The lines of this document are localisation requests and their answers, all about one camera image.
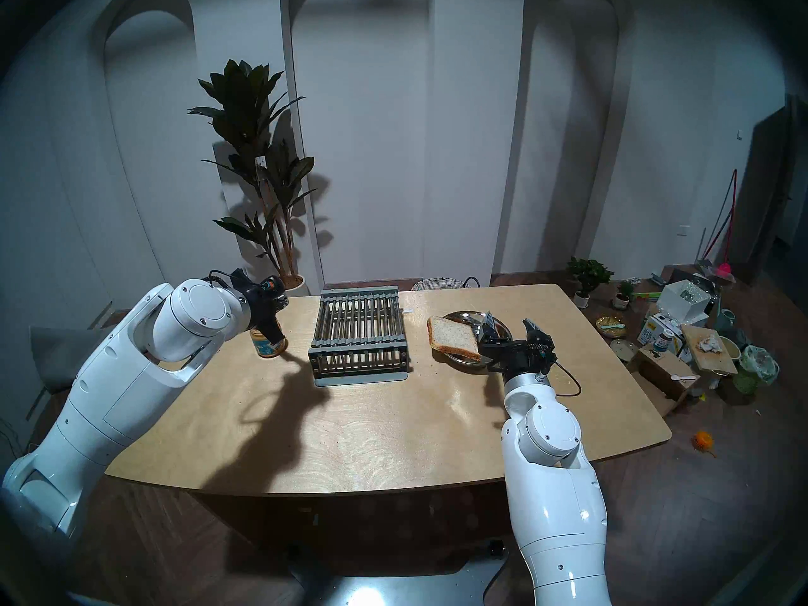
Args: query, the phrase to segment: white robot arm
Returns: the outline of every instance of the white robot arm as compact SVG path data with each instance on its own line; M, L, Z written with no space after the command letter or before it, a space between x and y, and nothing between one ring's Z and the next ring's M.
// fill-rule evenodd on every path
M221 345L248 327L276 330L288 300L280 279L234 286L161 284L135 305L79 370L42 444L3 479L3 500L46 560L60 562L81 531L86 501L107 466L163 415ZM156 363L190 359L178 371Z
M553 341L524 321L526 341L488 330L480 352L506 380L502 458L511 527L537 606L610 606L603 569L606 504L581 443L578 420L547 380Z

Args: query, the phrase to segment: plant pot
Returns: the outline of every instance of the plant pot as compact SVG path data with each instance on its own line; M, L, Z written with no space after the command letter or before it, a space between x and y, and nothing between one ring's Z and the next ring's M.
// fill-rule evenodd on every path
M589 306L589 296L588 295L581 295L580 291L575 292L575 297L572 298L572 301L576 306L583 309Z
M618 310L625 310L629 306L629 297L623 293L617 293L612 300L612 306Z
M298 276L299 284L286 289L286 297L308 297L311 295L309 286L306 284L306 279L303 276Z

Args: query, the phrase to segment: wooden table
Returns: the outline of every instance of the wooden table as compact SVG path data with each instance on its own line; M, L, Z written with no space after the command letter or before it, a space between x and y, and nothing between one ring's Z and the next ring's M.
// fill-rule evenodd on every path
M107 469L119 478L239 496L328 495L451 486L502 478L507 413L499 374L466 372L433 353L427 318L490 310L515 338L522 318L552 335L581 395L560 398L581 424L592 460L671 438L623 364L553 284L402 292L410 350L405 381L318 388L307 351L317 297L279 314L289 339L261 359L250 335L227 342L149 432ZM560 394L574 385L559 369Z

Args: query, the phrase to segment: toast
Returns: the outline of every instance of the toast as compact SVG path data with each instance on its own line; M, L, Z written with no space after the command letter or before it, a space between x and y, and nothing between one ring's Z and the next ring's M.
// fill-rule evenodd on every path
M467 323L458 323L443 317L429 317L427 329L432 349L480 362L477 339Z

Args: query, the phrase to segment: wire rack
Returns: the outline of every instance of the wire rack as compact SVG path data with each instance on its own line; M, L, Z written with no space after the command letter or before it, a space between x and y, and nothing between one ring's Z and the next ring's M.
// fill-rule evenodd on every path
M320 293L309 362L317 386L407 379L398 287Z

